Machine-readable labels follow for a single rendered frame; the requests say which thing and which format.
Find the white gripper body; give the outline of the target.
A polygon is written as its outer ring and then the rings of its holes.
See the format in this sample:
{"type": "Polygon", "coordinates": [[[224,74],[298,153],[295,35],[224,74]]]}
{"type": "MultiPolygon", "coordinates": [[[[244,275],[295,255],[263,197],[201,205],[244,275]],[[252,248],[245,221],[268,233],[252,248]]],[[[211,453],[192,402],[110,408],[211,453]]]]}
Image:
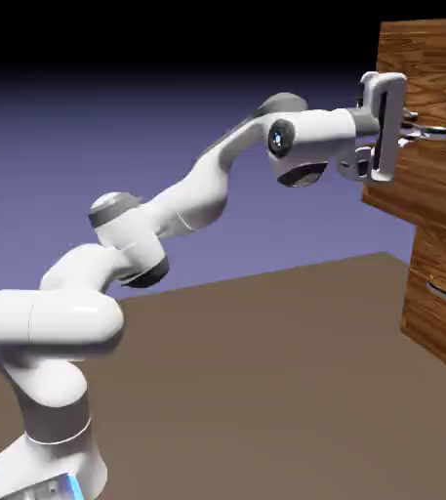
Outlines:
{"type": "Polygon", "coordinates": [[[380,127],[368,176],[373,182],[389,183],[398,157],[407,78],[399,72],[368,71],[360,83],[363,106],[370,109],[380,127]]]}

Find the wooden drawer front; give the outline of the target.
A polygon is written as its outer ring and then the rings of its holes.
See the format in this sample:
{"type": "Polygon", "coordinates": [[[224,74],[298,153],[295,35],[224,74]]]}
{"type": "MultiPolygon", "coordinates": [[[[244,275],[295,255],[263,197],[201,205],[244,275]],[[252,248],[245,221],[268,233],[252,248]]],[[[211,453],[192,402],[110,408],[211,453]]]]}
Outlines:
{"type": "MultiPolygon", "coordinates": [[[[446,127],[446,19],[383,22],[377,69],[406,75],[420,124],[446,127]]],[[[393,182],[366,186],[362,199],[446,238],[446,141],[401,149],[393,182]]]]}
{"type": "Polygon", "coordinates": [[[446,240],[418,228],[408,271],[401,330],[446,364],[446,302],[427,290],[428,279],[446,290],[446,240]]]}

